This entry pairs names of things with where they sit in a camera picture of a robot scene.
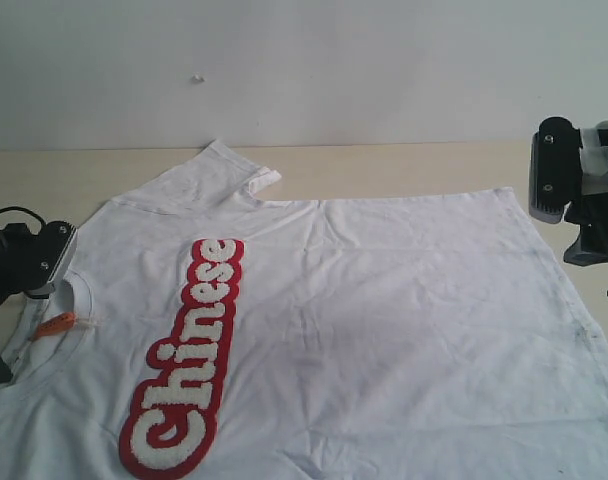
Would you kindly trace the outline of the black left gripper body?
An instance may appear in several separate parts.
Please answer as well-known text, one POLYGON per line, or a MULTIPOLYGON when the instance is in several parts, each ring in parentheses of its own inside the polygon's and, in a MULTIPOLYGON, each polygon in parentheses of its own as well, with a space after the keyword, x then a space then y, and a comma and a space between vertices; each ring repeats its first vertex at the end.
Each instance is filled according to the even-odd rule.
POLYGON ((25 223, 0 229, 0 306, 13 294, 45 285, 47 271, 37 255, 37 240, 25 223))

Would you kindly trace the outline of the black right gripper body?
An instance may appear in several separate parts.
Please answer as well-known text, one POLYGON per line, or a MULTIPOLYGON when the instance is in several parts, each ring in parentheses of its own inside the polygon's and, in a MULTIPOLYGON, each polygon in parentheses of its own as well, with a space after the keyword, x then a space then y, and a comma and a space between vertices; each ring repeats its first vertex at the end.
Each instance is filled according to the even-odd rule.
POLYGON ((608 222, 608 120, 582 129, 580 141, 579 223, 608 222))

